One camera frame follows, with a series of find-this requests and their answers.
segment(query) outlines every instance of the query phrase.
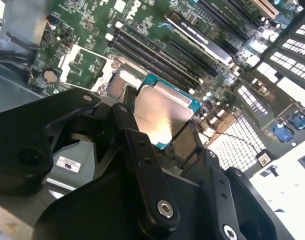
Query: mesh panel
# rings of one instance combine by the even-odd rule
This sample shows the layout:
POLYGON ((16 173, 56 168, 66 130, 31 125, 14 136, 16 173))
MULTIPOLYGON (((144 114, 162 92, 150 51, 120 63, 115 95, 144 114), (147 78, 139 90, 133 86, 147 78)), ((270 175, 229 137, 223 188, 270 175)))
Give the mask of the mesh panel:
MULTIPOLYGON (((265 149, 244 116, 240 116, 224 133, 244 139, 258 152, 265 149)), ((218 155, 220 166, 224 170, 235 167, 244 172, 257 163, 257 152, 246 142, 222 134, 208 148, 218 155)))

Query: hole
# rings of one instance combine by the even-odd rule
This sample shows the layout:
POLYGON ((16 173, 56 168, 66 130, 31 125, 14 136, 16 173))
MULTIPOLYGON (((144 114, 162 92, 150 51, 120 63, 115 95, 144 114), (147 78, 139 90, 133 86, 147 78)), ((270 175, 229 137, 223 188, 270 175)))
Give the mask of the hole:
POLYGON ((146 162, 146 164, 149 164, 149 165, 153 163, 149 157, 145 157, 144 161, 146 162))
POLYGON ((23 148, 17 153, 18 161, 30 167, 40 164, 43 158, 43 154, 35 148, 23 148))
POLYGON ((144 141, 139 141, 139 145, 144 147, 146 145, 146 143, 144 141))
POLYGON ((163 204, 163 205, 161 206, 161 208, 162 208, 166 213, 169 213, 169 212, 170 212, 170 209, 169 209, 169 207, 168 207, 166 204, 163 204))
POLYGON ((128 112, 127 108, 125 108, 125 107, 123 107, 123 106, 120 106, 120 109, 121 109, 122 111, 124 111, 125 113, 128 112))
POLYGON ((227 230, 227 233, 228 233, 228 235, 229 235, 229 236, 231 236, 232 238, 234 238, 234 237, 235 237, 235 234, 234 234, 232 231, 227 230))
POLYGON ((225 194, 225 193, 221 193, 221 196, 224 198, 224 199, 227 199, 228 197, 227 197, 227 195, 225 194))

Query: green circuit board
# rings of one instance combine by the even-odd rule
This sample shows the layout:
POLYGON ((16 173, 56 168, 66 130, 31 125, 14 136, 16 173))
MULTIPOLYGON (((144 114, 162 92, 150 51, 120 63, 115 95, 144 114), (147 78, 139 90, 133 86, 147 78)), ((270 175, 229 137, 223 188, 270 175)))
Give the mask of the green circuit board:
MULTIPOLYGON (((177 68, 184 72, 188 72, 188 68, 191 69, 200 77, 199 82, 204 83, 203 86, 206 83, 208 88, 217 89, 225 81, 223 76, 228 74, 225 66, 211 58, 167 22, 165 16, 176 12, 219 46, 227 41, 240 52, 249 49, 249 44, 260 38, 261 33, 234 13, 225 5, 225 1, 207 1, 232 25, 245 33, 249 40, 242 41, 223 27, 200 6, 198 0, 56 0, 51 15, 58 19, 58 23, 52 31, 48 46, 37 52, 33 64, 35 76, 29 80, 29 84, 38 86, 46 95, 64 91, 72 86, 91 89, 109 61, 109 55, 127 57, 107 43, 107 34, 112 34, 116 30, 116 22, 120 21, 123 23, 121 28, 126 33, 154 51, 160 48, 169 53, 176 61, 168 60, 177 68), (144 38, 138 38, 138 33, 153 44, 142 41, 144 38), (201 70, 189 58, 170 46, 170 40, 176 40, 191 54, 217 71, 218 75, 209 76, 207 71, 201 70), (75 54, 72 54, 73 45, 79 47, 75 54), (67 56, 72 58, 68 64, 67 56), (60 80, 51 83, 45 81, 43 72, 49 69, 55 69, 58 75, 61 75, 60 80)), ((250 1, 238 1, 249 14, 260 14, 250 1)))

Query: silver screw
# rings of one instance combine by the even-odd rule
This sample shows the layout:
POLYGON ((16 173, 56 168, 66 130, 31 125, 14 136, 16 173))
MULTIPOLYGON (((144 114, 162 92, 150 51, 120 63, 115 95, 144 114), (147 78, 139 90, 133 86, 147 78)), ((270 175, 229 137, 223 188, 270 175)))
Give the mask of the silver screw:
POLYGON ((85 100, 87 100, 87 101, 92 101, 92 100, 93 100, 93 99, 92 99, 90 96, 88 96, 88 95, 83 95, 82 97, 83 97, 83 99, 85 99, 85 100))
POLYGON ((157 203, 157 209, 159 213, 167 219, 170 219, 174 215, 173 207, 165 200, 160 200, 157 203))
POLYGON ((212 157, 212 158, 215 158, 216 155, 212 152, 212 151, 209 151, 209 155, 212 157))
POLYGON ((241 174, 241 172, 238 171, 238 170, 236 170, 236 174, 237 174, 238 177, 242 177, 242 176, 243 176, 243 175, 241 174))
POLYGON ((127 108, 125 108, 125 107, 123 107, 123 106, 120 106, 120 109, 121 109, 122 111, 124 111, 125 113, 128 112, 127 108))
POLYGON ((224 234, 226 235, 226 237, 229 240, 237 240, 237 234, 235 233, 235 231, 228 225, 224 225, 222 227, 224 234))

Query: black plastic bracket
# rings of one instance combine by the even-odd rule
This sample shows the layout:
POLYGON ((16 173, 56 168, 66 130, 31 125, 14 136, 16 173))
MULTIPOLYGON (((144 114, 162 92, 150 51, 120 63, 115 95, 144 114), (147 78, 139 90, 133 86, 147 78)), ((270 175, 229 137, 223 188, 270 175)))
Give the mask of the black plastic bracket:
POLYGON ((154 238, 171 234, 179 224, 179 211, 148 135, 138 130, 134 114, 127 105, 114 104, 109 122, 116 126, 117 131, 112 146, 120 146, 128 172, 135 176, 138 184, 144 208, 139 211, 140 227, 154 238), (170 204, 171 217, 159 212, 159 201, 170 204))
POLYGON ((68 120, 91 114, 100 99, 74 88, 0 113, 0 192, 35 193, 53 167, 68 120))

